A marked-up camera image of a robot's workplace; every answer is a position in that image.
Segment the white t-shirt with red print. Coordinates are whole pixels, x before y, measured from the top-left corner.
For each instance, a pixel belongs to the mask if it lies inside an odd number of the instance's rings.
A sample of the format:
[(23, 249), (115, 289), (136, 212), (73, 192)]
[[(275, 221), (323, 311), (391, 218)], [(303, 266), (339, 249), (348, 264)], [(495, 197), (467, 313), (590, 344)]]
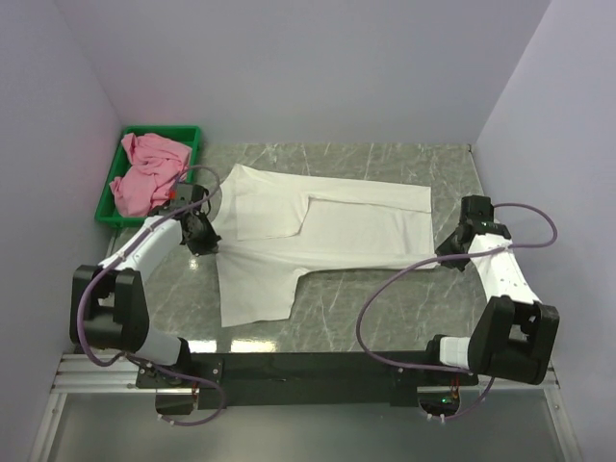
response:
[(224, 327), (287, 319), (310, 272), (402, 270), (434, 254), (431, 189), (236, 165), (214, 227)]

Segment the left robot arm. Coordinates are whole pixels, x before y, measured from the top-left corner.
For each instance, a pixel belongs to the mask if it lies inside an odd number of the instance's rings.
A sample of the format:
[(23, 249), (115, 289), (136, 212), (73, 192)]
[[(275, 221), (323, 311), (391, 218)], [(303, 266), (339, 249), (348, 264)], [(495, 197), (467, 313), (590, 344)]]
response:
[(69, 337), (87, 354), (110, 348), (158, 366), (172, 387), (193, 373), (188, 342), (164, 333), (150, 321), (144, 283), (171, 250), (184, 245), (196, 255), (218, 250), (220, 236), (209, 221), (212, 193), (179, 183), (154, 208), (139, 231), (97, 265), (82, 265), (72, 277)]

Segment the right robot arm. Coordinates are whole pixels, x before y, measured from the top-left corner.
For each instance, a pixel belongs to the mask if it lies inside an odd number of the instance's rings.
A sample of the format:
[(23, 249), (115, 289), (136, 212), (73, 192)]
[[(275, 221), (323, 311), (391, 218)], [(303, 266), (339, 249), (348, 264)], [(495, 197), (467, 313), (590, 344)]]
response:
[(447, 382), (456, 368), (530, 385), (547, 373), (559, 314), (527, 284), (495, 209), (487, 196), (463, 197), (456, 229), (436, 249), (445, 268), (475, 267), (487, 304), (471, 336), (428, 342), (423, 375), (432, 383)]

